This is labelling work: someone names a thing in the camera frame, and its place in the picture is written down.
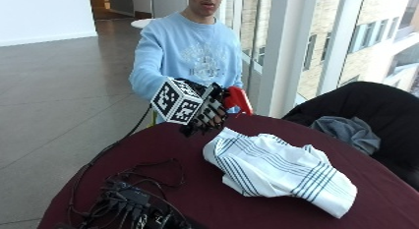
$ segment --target table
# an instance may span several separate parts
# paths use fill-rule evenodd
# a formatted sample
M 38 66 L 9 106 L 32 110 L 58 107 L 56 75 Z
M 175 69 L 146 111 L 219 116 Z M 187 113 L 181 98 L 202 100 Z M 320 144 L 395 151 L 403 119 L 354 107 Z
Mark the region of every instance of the table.
M 203 160 L 203 146 L 219 131 L 185 138 L 179 126 L 163 123 L 130 136 L 96 162 L 80 182 L 77 208 L 92 205 L 106 176 L 138 162 L 175 157 L 186 184 L 167 190 L 167 200 L 207 228 L 419 228 L 416 191 L 370 157 L 346 143 L 286 120 L 262 116 L 230 117 L 226 127 L 247 136 L 268 133 L 294 146 L 312 144 L 332 166 L 358 187 L 354 205 L 340 219 L 307 201 L 291 197 L 245 198 L 221 183 L 222 172 Z M 40 228 L 66 221 L 74 178 L 66 183 L 44 213 Z

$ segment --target striped fabric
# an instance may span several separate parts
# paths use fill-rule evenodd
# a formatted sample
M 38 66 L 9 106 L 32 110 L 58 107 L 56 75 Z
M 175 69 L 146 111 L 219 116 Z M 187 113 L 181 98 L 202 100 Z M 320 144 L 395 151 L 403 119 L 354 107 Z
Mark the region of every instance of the striped fabric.
M 246 137 L 223 128 L 203 155 L 225 173 L 222 183 L 246 197 L 298 197 L 336 218 L 352 206 L 356 187 L 310 144 L 295 147 L 272 135 Z

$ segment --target chair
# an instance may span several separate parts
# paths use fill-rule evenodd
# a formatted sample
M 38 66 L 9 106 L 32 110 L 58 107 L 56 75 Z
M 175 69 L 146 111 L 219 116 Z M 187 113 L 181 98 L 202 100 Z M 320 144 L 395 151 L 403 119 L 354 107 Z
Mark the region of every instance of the chair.
M 354 82 L 307 100 L 283 119 L 310 126 L 322 116 L 367 122 L 380 138 L 371 157 L 419 191 L 419 98 L 391 86 Z

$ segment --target wire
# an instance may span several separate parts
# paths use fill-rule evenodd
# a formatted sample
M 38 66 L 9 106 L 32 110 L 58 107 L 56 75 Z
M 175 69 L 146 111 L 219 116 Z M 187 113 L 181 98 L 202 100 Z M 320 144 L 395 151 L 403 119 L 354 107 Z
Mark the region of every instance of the wire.
M 122 140 L 125 140 L 135 131 L 135 129 L 138 128 L 138 126 L 141 125 L 146 114 L 149 112 L 151 108 L 151 104 L 149 104 L 146 111 L 139 119 L 139 121 L 137 122 L 137 124 L 134 125 L 134 127 L 131 128 L 131 130 L 127 132 L 127 134 L 113 144 L 110 144 L 109 146 L 106 146 L 102 151 L 96 155 L 96 157 L 90 160 L 90 162 L 82 166 L 82 168 L 78 170 L 77 175 L 78 177 L 74 180 L 74 184 L 73 187 L 70 189 L 70 198 L 69 198 L 69 202 L 68 202 L 68 209 L 66 209 L 66 220 L 68 220 L 68 224 L 72 226 L 72 219 L 70 219 L 70 212 L 74 212 L 76 214 L 85 216 L 88 213 L 86 212 L 81 212 L 74 208 L 74 196 L 76 196 L 76 192 L 78 189 L 78 185 L 80 185 L 80 181 L 81 178 L 84 177 L 84 174 L 86 173 L 88 169 L 94 165 L 96 161 L 102 157 L 102 155 L 108 152 L 109 149 L 112 149 Z

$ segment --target floor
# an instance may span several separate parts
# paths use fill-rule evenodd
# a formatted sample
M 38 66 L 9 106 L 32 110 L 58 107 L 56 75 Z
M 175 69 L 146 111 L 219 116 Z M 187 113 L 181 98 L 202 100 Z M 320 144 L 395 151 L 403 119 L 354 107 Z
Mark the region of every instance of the floor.
M 126 79 L 130 22 L 96 22 L 98 37 L 0 47 L 0 229 L 37 228 L 64 183 L 145 112 Z
M 92 12 L 93 12 L 94 21 L 133 18 L 133 16 L 127 16 L 127 15 L 122 15 L 115 12 L 112 12 L 105 7 L 94 7 L 92 9 Z

